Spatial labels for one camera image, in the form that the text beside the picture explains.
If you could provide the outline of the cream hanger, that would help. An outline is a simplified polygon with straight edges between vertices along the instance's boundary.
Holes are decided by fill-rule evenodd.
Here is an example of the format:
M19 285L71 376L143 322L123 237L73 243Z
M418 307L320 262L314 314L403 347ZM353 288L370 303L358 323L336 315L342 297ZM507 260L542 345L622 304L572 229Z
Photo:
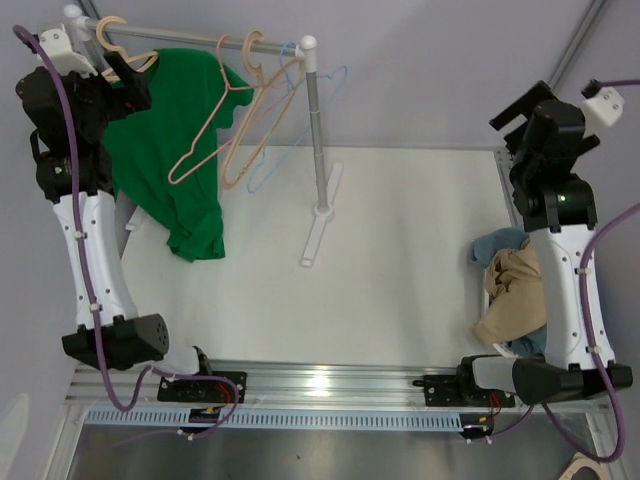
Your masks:
M126 64L137 73L145 73L159 60L159 53L155 50L131 56L123 45L107 39L106 28L113 25L126 25L127 21L119 16L109 15L101 18L95 29L98 43L106 52L118 53Z

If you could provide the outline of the green t shirt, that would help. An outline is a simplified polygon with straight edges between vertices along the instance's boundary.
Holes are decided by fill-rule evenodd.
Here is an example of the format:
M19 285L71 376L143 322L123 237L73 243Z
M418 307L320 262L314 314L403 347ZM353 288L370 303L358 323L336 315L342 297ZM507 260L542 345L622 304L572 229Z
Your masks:
M222 259L224 226L216 156L178 185L167 180L223 93L219 66L214 55L202 50L169 48L158 53L159 60L146 73L151 108L111 123L104 135L114 189L168 230L167 245L174 255L190 262ZM248 85L225 69L233 86ZM253 91L231 92L174 177L218 148L218 132L230 128L235 109L252 99Z

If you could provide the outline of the pink wire hanger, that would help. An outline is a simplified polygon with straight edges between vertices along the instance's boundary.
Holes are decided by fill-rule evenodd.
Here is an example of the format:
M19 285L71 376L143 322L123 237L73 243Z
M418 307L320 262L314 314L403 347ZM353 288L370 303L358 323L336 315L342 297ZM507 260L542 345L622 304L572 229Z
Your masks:
M263 70L262 70L262 66L260 64L257 64L256 66L254 66L250 62L250 60L251 60L251 58L250 58L251 47L253 46L253 44L255 42L262 41L264 39L264 34L260 30L254 29L254 30L252 30L250 33L248 33L246 35L246 37L244 38L244 40L242 42L241 51L242 51L242 55L243 55L243 62L244 62L245 70L247 72L249 72L253 77L255 77L257 79L257 84L256 85L245 85L245 86L233 86L231 84L231 82L230 82L230 80L228 78L226 69L225 69L224 62L221 59L221 48L223 46L223 43L229 37L230 37L229 34L223 35L217 41L216 48L215 48L215 57L216 57L216 60L217 60L218 66L219 66L219 73L220 73L220 75L222 77L223 86L224 86L223 93L222 93L221 97L219 98L217 104L215 105L215 107L213 108L213 110L211 111L209 116L207 117L207 119L202 124L200 130L198 131L198 133L193 138L193 140L191 142L191 145L190 145L190 149L185 154L183 154L176 161L176 163L173 165L173 167L169 170L169 173L167 175L167 180L168 180L170 185L178 185L181 182L183 182L184 180L186 180L189 176L194 174L198 169L200 169L202 166L204 166L206 163L208 163L210 160L212 160L225 147L225 145L223 145L221 147L216 148L213 152L211 152L204 159L199 161L196 165L191 167L184 174L180 175L179 177L174 177L174 174L177 172L178 168L187 159L189 159L194 154L196 146L197 146L198 142L200 141L202 135L209 128L209 126L211 125L211 122L214 120L216 114L221 109L221 107L223 106L224 102L226 101L227 97L229 96L229 94L231 92L236 92L236 91L254 91L254 90L263 91L264 89L269 89L270 88L270 84L267 81L264 80L264 73L263 73Z

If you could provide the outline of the beige wooden hanger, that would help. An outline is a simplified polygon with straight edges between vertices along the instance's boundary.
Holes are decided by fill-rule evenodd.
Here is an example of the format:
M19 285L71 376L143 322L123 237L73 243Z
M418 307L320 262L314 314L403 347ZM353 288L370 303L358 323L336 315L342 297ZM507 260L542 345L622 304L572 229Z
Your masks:
M231 139L231 144L228 147L222 169L221 183L224 190L231 190L243 179L243 177L249 172L258 155L266 147L269 136L275 132L282 122L285 114L288 112L290 105L295 98L298 91L296 83L301 81L305 74L305 60L300 59L297 54L294 54L293 58L282 66L280 66L269 77L265 76L264 69L261 63L254 63L251 55L251 48L259 41L264 39L264 34L260 30L252 30L243 40L242 44L242 56L245 70L257 80L257 92L253 96L253 100L249 105L249 108L244 115L240 126ZM253 152L247 157L242 167L239 169L236 175L232 178L229 177L229 170L233 166L234 158L240 147L242 140L245 138L253 122L258 119L259 108L266 99L268 93L280 80L285 81L285 85L288 88L288 92L284 95L282 102L284 106L280 110L280 113L276 116L272 122L270 129L265 133L262 139L255 145Z

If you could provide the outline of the beige t shirt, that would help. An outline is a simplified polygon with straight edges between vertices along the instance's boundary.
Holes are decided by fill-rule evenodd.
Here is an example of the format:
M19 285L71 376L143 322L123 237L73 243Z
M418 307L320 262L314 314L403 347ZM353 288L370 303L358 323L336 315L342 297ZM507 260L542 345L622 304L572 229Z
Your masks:
M483 344L506 343L545 327L541 267L531 240L500 249L485 269L489 307L473 326Z

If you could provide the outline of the blue wire hanger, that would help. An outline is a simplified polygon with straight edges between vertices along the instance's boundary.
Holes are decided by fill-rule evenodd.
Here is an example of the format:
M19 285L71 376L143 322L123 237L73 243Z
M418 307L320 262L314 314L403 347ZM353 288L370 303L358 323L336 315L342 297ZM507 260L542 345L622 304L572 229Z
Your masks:
M332 104L336 100L343 100L345 97L342 89L348 80L349 71L347 65L343 62L345 59L344 47L344 44L340 42L331 43L327 38L321 41L322 58L331 63L333 68L316 73L318 85L327 84L330 87L330 90L327 91L319 90L319 107L317 111L320 114L336 109ZM286 88L286 94L288 88L285 85L285 81L283 86ZM245 188L249 194L255 194L264 187L294 154L294 150L298 146L312 144L309 111L302 111L303 107L308 108L308 99L303 98L302 94L303 91L308 91L306 73L303 79L296 83L296 87L298 91L288 112L279 127L269 136L266 147L258 155L248 172ZM264 115L273 122L284 106L282 102L284 95L269 108L262 111L260 115Z

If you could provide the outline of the grey blue t shirt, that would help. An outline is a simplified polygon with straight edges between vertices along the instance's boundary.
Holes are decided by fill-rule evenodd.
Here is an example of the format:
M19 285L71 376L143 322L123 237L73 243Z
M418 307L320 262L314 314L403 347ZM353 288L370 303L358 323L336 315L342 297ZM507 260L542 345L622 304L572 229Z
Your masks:
M485 269L496 252L505 248L519 248L527 238L529 238L529 235L524 230L509 227L496 230L491 234L484 235L471 242L469 261L472 265L484 269L484 288ZM546 338L547 329L545 326L525 337L506 342L506 344L518 356L524 358L541 358L544 356Z

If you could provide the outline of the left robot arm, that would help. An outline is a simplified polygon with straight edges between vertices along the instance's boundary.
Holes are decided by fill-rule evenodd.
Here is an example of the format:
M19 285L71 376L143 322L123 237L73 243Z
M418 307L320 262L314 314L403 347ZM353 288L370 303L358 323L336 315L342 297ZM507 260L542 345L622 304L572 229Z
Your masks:
M242 402L239 383L207 368L197 346L174 348L159 314L139 314L126 285L115 238L111 157L107 127L151 107L148 82L115 52L104 56L120 78L112 86L87 59L43 56L42 65L18 81L15 91L35 128L29 136L36 182L63 232L76 295L75 330L62 337L64 353L95 368L116 408L113 370L142 366L175 382L194 401L214 390L221 401Z

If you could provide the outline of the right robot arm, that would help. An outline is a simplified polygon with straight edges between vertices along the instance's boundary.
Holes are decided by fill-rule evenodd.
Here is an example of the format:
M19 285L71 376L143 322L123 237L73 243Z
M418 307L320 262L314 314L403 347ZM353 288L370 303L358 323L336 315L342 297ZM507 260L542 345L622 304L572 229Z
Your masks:
M504 138L511 155L513 204L540 262L547 340L543 358L475 355L461 359L455 373L414 381L429 407L476 407L496 395L506 407L517 401L542 405L612 396L633 384L620 364L602 319L595 272L596 201L590 184L573 168L596 148L600 131L623 113L617 81L590 81L578 104L536 83L490 124L503 129L525 121Z

